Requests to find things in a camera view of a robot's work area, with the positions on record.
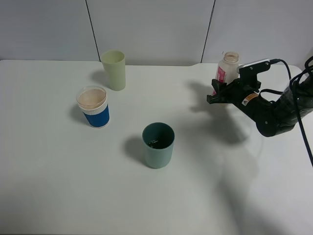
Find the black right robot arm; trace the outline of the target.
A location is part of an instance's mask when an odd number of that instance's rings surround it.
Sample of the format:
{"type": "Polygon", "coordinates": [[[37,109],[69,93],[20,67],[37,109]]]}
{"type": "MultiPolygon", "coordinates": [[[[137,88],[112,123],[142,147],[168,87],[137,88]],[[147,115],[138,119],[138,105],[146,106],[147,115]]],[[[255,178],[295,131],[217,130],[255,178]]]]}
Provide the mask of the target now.
{"type": "Polygon", "coordinates": [[[230,103],[236,106],[257,126],[265,137],[272,137],[292,130],[298,123],[292,91],[287,87],[277,101],[268,101],[258,94],[261,82],[257,78],[237,78],[230,84],[212,80],[214,95],[207,102],[230,103]]]}

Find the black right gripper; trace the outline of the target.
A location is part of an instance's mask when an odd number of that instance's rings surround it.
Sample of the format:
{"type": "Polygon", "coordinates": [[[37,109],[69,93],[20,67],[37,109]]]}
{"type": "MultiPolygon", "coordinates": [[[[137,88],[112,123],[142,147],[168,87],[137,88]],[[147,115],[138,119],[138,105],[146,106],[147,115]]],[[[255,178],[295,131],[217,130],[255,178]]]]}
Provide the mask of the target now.
{"type": "Polygon", "coordinates": [[[235,79],[230,84],[220,82],[213,79],[211,82],[215,95],[207,95],[209,104],[241,104],[247,105],[251,100],[258,97],[258,92],[261,87],[261,82],[256,81],[255,84],[242,82],[239,78],[235,79]]]}

